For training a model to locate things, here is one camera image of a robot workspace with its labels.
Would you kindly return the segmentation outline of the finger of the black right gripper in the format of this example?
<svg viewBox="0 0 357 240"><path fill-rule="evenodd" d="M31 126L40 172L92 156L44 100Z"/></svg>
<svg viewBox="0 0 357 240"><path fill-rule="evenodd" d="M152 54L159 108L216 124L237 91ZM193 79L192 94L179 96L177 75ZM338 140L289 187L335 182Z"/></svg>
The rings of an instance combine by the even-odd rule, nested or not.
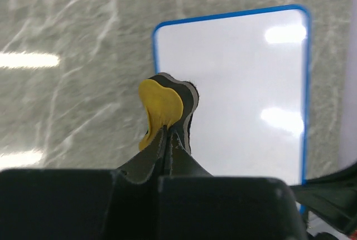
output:
<svg viewBox="0 0 357 240"><path fill-rule="evenodd" d="M296 201L342 234L356 231L356 165L292 185Z"/></svg>

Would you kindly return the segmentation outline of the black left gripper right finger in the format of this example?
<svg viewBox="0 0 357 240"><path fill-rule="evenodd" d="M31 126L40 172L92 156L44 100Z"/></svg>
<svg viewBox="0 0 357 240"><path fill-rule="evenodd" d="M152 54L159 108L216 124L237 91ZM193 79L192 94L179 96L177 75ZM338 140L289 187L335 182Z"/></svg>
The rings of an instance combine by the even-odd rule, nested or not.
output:
<svg viewBox="0 0 357 240"><path fill-rule="evenodd" d="M158 239L306 239L290 187L271 177L205 175L176 132L158 181Z"/></svg>

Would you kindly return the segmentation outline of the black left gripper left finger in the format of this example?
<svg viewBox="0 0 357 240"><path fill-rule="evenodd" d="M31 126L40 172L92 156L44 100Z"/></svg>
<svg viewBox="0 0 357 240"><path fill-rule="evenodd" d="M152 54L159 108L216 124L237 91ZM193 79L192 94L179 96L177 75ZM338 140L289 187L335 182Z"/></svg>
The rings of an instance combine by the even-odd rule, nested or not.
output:
<svg viewBox="0 0 357 240"><path fill-rule="evenodd" d="M154 239L166 143L161 128L117 169L3 170L1 238Z"/></svg>

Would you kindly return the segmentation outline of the yellow bone-shaped whiteboard eraser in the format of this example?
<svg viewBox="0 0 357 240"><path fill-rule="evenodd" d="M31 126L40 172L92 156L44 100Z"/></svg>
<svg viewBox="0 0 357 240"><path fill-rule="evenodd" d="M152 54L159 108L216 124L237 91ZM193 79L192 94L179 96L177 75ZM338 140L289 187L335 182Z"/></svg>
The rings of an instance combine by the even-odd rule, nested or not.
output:
<svg viewBox="0 0 357 240"><path fill-rule="evenodd" d="M191 154L190 127L199 104L199 93L193 83L159 73L139 84L138 95L148 121L148 130L139 143L139 150L144 150L166 126L178 133L184 150Z"/></svg>

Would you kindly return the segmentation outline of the blue-framed small whiteboard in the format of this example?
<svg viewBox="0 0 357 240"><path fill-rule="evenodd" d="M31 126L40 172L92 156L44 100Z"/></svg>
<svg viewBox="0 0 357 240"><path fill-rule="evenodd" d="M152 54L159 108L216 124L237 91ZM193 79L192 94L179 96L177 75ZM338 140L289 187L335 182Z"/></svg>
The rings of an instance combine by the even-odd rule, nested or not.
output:
<svg viewBox="0 0 357 240"><path fill-rule="evenodd" d="M161 22L155 71L194 84L193 158L214 176L306 180L309 11L290 4Z"/></svg>

